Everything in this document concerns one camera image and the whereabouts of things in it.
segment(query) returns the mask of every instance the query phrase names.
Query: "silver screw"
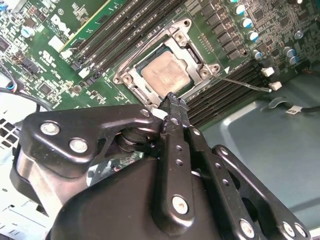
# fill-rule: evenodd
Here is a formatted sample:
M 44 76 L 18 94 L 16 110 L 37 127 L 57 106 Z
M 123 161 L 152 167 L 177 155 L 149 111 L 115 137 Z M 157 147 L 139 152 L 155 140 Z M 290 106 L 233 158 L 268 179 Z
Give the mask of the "silver screw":
M 255 231 L 253 227 L 246 220 L 240 220 L 240 227 L 248 238 L 253 239 L 255 237 Z
M 173 122 L 175 125 L 179 125 L 179 120 L 176 119 L 175 117 L 171 118 L 171 122 Z
M 82 154 L 88 150 L 88 144 L 79 138 L 71 140 L 69 146 L 74 152 L 79 154 Z
M 181 34 L 181 33 L 177 33 L 175 36 L 174 36 L 174 39 L 180 43 L 184 40 L 184 36 Z
M 188 212 L 188 204 L 180 196 L 174 196 L 172 198 L 172 205 L 178 214 L 186 214 Z
M 294 237 L 296 235 L 292 227 L 285 221 L 283 222 L 283 227 L 286 233 L 289 234 L 289 236 Z
M 143 116 L 150 117 L 149 111 L 147 111 L 147 110 L 145 110 L 145 109 L 142 109 L 142 110 L 140 111 L 140 113 L 141 113 Z
M 41 132 L 45 135 L 54 136 L 60 132 L 60 128 L 57 124 L 53 122 L 45 122 L 40 126 Z
M 299 224 L 295 223 L 294 226 L 302 236 L 307 236 L 305 230 Z
M 131 77 L 130 75 L 125 75 L 125 76 L 123 77 L 123 82 L 124 82 L 125 84 L 131 83 L 131 82 L 132 82 L 132 77 Z
M 119 84 L 119 83 L 120 83 L 120 79 L 119 79 L 119 78 L 115 78 L 115 79 L 113 80 L 113 82 L 114 82 L 115 84 Z
M 220 150 L 224 155 L 228 155 L 228 151 L 224 147 L 221 147 Z
M 193 129 L 193 132 L 194 132 L 195 135 L 198 135 L 198 136 L 200 136 L 200 134 L 201 134 L 200 131 L 198 129 L 195 129 L 195 128 Z
M 201 69 L 200 70 L 200 75 L 203 78 L 207 78 L 209 76 L 209 71 L 207 69 Z

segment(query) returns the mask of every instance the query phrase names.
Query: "metal rod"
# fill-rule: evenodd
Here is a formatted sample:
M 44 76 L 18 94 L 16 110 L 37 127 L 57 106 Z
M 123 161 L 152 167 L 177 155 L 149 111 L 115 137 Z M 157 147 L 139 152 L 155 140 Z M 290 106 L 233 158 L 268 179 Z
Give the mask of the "metal rod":
M 255 90 L 255 91 L 266 92 L 266 93 L 271 93 L 272 92 L 272 89 L 270 89 L 270 88 L 253 86 L 253 85 L 250 85 L 250 84 L 245 83 L 245 82 L 232 80 L 232 79 L 221 77 L 221 76 L 214 76 L 214 77 L 217 78 L 217 79 L 220 79 L 220 80 L 224 80 L 224 81 L 233 83 L 233 84 L 238 84 L 238 85 L 244 86 L 246 88 L 249 88 L 249 89 L 252 89 L 252 90 Z

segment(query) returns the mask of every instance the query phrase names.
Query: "black cable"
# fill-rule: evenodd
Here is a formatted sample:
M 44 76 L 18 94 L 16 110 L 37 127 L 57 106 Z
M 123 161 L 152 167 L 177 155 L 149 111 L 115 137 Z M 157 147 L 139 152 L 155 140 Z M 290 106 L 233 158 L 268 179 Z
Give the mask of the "black cable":
M 48 111 L 53 111 L 52 107 L 50 106 L 51 104 L 41 98 L 35 98 L 33 96 L 27 95 L 25 93 L 22 92 L 12 92 L 8 89 L 2 88 L 0 87 L 0 93 L 5 93 L 5 94 L 12 94 L 12 95 L 16 95 L 16 96 L 20 96 L 22 98 L 28 99 L 32 102 L 35 102 L 36 104 L 40 105 L 41 107 L 45 108 Z

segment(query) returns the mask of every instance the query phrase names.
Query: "motherboard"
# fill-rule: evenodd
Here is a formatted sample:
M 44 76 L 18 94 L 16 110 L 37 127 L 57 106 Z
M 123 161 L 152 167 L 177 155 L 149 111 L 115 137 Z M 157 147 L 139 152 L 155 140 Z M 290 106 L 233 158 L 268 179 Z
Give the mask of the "motherboard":
M 194 126 L 225 117 L 320 58 L 318 0 L 5 0 L 0 57 L 54 109 L 143 104 L 169 92 Z

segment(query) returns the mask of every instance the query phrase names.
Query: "green circuit board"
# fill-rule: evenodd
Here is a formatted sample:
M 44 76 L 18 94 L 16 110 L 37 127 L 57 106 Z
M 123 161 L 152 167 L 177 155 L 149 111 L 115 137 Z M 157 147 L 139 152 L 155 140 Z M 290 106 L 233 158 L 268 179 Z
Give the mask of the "green circuit board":
M 116 85 L 112 81 L 121 61 L 107 73 L 103 73 L 94 84 L 87 86 L 81 84 L 83 79 L 79 72 L 71 67 L 76 55 L 69 58 L 61 56 L 63 51 L 71 49 L 78 40 L 89 38 L 101 26 L 101 18 L 110 18 L 125 2 L 95 0 L 92 4 L 89 0 L 60 0 L 58 3 L 50 0 L 28 0 L 19 12 L 1 11 L 1 41 L 8 44 L 8 47 L 1 49 L 1 58 L 9 71 L 24 84 L 27 93 L 46 99 L 57 110 L 138 104 L 140 101 L 125 85 Z M 255 49 L 262 53 L 262 59 L 273 57 L 282 80 L 289 80 L 297 74 L 296 65 L 288 64 L 282 54 L 285 46 L 296 50 L 300 63 L 304 60 L 313 63 L 319 58 L 319 10 L 313 0 L 306 0 L 304 5 L 289 5 L 277 0 L 268 3 L 240 1 L 246 6 L 245 16 L 252 19 L 253 29 L 259 32 L 260 38 L 256 42 L 249 41 L 246 37 L 248 30 L 240 27 L 243 16 L 233 14 L 235 4 L 216 0 L 216 10 L 221 14 L 221 21 L 227 20 L 227 24 L 234 29 L 231 31 L 232 38 L 237 37 L 234 44 L 240 55 L 232 60 L 202 12 L 206 5 L 204 2 L 206 1 L 185 1 L 166 16 L 159 26 L 190 19 L 192 24 L 188 34 L 192 42 L 207 63 L 220 65 L 222 76 L 249 62 Z M 262 16 L 256 19 L 260 9 Z M 34 35 L 22 36 L 24 27 L 32 28 Z M 304 33 L 301 39 L 295 39 L 298 30 Z M 17 53 L 34 63 L 38 72 L 30 73 L 21 64 L 17 64 L 20 63 L 17 62 Z M 215 82 L 213 80 L 194 96 Z

